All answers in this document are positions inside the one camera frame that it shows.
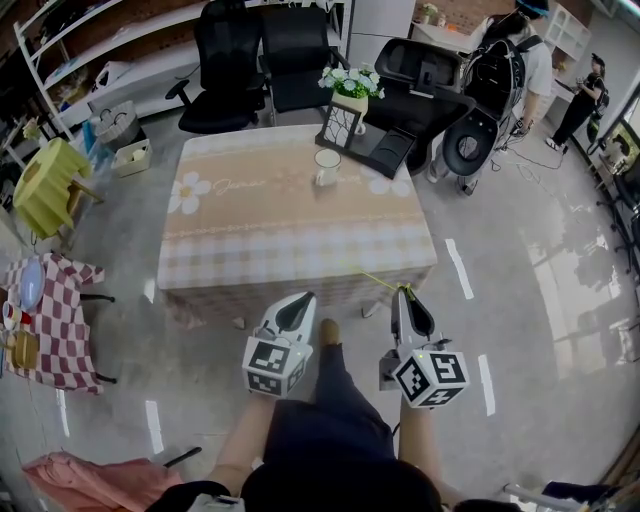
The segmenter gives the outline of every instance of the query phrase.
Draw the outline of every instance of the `gingham tablecloth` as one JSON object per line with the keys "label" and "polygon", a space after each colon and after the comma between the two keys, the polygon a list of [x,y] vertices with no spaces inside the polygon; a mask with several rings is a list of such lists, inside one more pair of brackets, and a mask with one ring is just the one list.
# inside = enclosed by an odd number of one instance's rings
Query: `gingham tablecloth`
{"label": "gingham tablecloth", "polygon": [[320,305],[388,300],[361,270],[420,287],[437,257],[406,167],[391,181],[343,156],[337,185],[315,187],[320,128],[185,143],[157,278],[172,306],[235,318],[300,291]]}
{"label": "gingham tablecloth", "polygon": [[[104,270],[59,254],[44,254],[38,259],[45,268],[44,294],[36,311],[29,313],[32,323],[20,327],[40,341],[38,366],[36,370],[15,368],[7,358],[6,368],[54,388],[101,393],[103,387],[89,353],[89,326],[84,321],[80,287],[104,281]],[[29,261],[12,263],[2,277],[1,286],[13,304],[20,304],[20,279]]]}

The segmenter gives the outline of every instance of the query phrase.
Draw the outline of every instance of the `chair armrest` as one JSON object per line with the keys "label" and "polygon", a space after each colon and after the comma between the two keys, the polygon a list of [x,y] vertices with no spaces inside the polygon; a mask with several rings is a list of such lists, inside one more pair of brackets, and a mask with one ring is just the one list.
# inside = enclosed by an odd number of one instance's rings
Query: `chair armrest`
{"label": "chair armrest", "polygon": [[256,73],[251,77],[247,84],[248,91],[255,91],[256,89],[262,89],[264,86],[265,78],[262,73]]}
{"label": "chair armrest", "polygon": [[340,52],[338,51],[337,48],[330,46],[329,51],[331,52],[334,58],[338,59],[338,62],[342,64],[342,67],[344,67],[344,69],[351,69],[351,64],[349,64],[349,61],[345,59],[342,55],[340,55]]}
{"label": "chair armrest", "polygon": [[264,73],[264,76],[267,78],[267,81],[271,80],[271,69],[269,68],[269,63],[267,59],[265,59],[264,55],[260,55],[258,57],[258,62],[260,63],[260,68]]}
{"label": "chair armrest", "polygon": [[176,85],[174,85],[169,90],[169,92],[164,97],[164,99],[172,100],[176,96],[180,96],[182,103],[184,103],[187,106],[191,105],[191,101],[189,101],[189,97],[187,96],[187,93],[184,92],[184,88],[187,86],[188,83],[189,83],[189,80],[180,80]]}

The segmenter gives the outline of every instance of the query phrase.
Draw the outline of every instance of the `vase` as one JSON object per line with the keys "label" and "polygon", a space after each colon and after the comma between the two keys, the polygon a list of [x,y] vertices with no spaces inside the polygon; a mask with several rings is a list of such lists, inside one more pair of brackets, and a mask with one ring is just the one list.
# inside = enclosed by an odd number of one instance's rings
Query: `vase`
{"label": "vase", "polygon": [[337,91],[333,91],[333,98],[331,98],[331,101],[338,105],[342,105],[343,107],[360,112],[360,119],[358,121],[358,126],[356,127],[356,135],[364,135],[367,130],[364,125],[364,116],[367,115],[367,111],[369,110],[369,98],[366,96],[364,98],[350,98],[349,96],[344,96]]}

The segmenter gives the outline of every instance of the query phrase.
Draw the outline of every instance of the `blue plate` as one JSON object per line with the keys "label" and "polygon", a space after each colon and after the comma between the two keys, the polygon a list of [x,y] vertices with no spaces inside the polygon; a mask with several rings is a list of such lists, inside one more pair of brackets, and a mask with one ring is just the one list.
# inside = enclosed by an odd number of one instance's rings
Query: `blue plate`
{"label": "blue plate", "polygon": [[44,292],[44,267],[38,260],[33,259],[22,271],[20,280],[20,302],[25,311],[36,308]]}

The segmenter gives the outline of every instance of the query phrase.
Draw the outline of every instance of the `pink cloth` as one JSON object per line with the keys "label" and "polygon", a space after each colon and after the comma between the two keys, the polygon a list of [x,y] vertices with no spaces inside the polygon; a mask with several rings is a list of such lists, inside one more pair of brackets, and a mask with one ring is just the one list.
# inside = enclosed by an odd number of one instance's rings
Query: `pink cloth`
{"label": "pink cloth", "polygon": [[65,452],[40,457],[22,468],[27,478],[65,510],[107,512],[123,507],[144,512],[172,485],[177,472],[147,459],[98,466]]}

